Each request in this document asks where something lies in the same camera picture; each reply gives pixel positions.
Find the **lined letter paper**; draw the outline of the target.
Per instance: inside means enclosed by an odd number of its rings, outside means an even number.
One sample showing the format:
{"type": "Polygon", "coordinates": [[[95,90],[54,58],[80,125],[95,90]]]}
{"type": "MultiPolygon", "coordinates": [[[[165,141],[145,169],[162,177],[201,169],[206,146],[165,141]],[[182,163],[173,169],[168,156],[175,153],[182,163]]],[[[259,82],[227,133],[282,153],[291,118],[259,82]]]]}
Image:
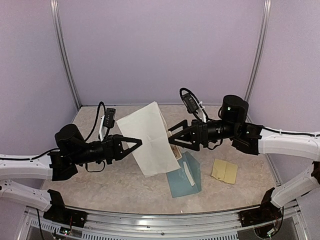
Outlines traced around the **lined letter paper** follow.
{"type": "Polygon", "coordinates": [[[142,141],[142,145],[132,154],[144,176],[151,177],[180,168],[169,144],[157,102],[150,103],[116,123],[122,135],[142,141]]]}

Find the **blue envelope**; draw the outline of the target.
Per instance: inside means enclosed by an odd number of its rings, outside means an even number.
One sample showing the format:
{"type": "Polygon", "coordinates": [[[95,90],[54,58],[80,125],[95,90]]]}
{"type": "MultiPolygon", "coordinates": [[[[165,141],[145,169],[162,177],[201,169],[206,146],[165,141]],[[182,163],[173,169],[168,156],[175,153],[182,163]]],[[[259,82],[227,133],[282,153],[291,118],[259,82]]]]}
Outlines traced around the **blue envelope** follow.
{"type": "Polygon", "coordinates": [[[166,174],[173,198],[197,194],[202,191],[200,163],[188,152],[178,160],[179,169],[166,174]]]}

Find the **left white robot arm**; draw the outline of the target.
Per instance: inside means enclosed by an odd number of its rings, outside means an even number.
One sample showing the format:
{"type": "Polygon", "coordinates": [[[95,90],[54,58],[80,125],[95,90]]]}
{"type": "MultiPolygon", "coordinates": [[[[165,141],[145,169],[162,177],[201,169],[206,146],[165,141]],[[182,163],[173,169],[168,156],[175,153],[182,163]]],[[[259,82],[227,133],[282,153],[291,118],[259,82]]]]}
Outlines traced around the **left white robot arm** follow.
{"type": "Polygon", "coordinates": [[[55,190],[39,190],[14,182],[14,179],[66,181],[78,173],[78,166],[89,163],[112,164],[120,161],[143,143],[140,139],[120,134],[103,140],[86,142],[75,124],[67,124],[55,134],[57,148],[38,156],[0,157],[0,195],[6,199],[36,208],[63,223],[70,218],[61,194],[55,190]]]}

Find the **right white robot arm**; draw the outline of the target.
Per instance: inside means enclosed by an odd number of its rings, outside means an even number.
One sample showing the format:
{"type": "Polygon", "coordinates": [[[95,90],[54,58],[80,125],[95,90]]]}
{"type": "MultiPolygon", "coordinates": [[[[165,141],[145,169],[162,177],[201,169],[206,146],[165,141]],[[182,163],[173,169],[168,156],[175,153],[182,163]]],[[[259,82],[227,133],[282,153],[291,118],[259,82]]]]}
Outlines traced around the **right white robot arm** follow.
{"type": "Polygon", "coordinates": [[[188,113],[195,119],[188,125],[187,120],[176,124],[170,131],[182,130],[168,137],[172,145],[193,151],[208,148],[210,143],[220,146],[225,139],[231,141],[232,147],[248,155],[280,154],[302,157],[312,160],[312,164],[281,186],[269,190],[265,194],[261,207],[256,210],[256,218],[266,222],[276,209],[282,208],[292,200],[303,196],[320,186],[320,134],[272,129],[246,121],[249,104],[236,95],[226,95],[219,109],[218,120],[198,117],[202,104],[192,93],[181,96],[188,113]]]}

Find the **folded yellow paper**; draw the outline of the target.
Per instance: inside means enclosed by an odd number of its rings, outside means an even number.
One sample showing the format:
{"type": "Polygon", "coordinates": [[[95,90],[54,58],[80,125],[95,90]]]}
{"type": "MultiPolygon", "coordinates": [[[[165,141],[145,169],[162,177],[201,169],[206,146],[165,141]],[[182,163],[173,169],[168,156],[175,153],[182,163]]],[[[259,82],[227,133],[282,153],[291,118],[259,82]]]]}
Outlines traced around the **folded yellow paper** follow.
{"type": "Polygon", "coordinates": [[[236,183],[237,171],[236,164],[216,158],[213,162],[211,176],[216,180],[233,185],[236,183]]]}

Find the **aluminium front rail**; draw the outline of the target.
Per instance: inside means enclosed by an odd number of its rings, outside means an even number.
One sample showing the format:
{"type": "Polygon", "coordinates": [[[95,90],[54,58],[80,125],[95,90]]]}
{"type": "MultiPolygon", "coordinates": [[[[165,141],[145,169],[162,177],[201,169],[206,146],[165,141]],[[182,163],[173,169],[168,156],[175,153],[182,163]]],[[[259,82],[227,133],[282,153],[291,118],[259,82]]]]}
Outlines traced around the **aluminium front rail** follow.
{"type": "Polygon", "coordinates": [[[257,226],[241,225],[241,209],[191,214],[133,214],[88,210],[83,227],[37,218],[27,207],[18,240],[256,240],[257,226]]]}

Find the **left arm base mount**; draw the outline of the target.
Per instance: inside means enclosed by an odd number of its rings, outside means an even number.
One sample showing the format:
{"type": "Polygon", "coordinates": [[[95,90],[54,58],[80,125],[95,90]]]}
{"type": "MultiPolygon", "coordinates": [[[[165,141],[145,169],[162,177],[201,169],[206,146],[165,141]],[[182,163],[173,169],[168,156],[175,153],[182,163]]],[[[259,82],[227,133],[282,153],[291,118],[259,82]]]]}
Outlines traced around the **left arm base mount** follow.
{"type": "Polygon", "coordinates": [[[51,206],[48,211],[43,213],[43,218],[46,220],[79,228],[84,227],[87,216],[88,213],[85,211],[62,206],[51,206]]]}

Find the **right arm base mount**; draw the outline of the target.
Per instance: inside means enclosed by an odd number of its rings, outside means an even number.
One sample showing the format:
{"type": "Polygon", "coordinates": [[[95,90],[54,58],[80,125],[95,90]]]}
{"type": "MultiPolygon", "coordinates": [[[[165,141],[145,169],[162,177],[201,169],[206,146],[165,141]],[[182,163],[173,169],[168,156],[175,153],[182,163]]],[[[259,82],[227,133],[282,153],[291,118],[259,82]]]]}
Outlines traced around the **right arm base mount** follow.
{"type": "Polygon", "coordinates": [[[283,214],[276,207],[257,207],[239,212],[239,219],[242,227],[249,227],[274,221],[282,218],[283,214]]]}

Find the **right aluminium corner post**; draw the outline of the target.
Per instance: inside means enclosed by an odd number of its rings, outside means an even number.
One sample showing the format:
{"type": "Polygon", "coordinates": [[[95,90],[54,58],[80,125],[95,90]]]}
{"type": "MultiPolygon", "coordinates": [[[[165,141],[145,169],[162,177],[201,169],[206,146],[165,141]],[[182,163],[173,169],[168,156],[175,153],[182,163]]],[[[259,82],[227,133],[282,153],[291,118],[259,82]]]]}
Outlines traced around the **right aluminium corner post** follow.
{"type": "Polygon", "coordinates": [[[249,81],[248,81],[245,95],[244,95],[244,100],[246,102],[250,101],[254,91],[254,86],[256,83],[261,59],[264,52],[264,46],[265,46],[266,36],[268,32],[270,14],[271,14],[271,6],[272,6],[271,0],[265,0],[263,2],[263,11],[262,11],[261,24],[260,24],[259,34],[258,34],[257,46],[255,49],[253,64],[252,64],[252,68],[249,75],[249,81]]]}

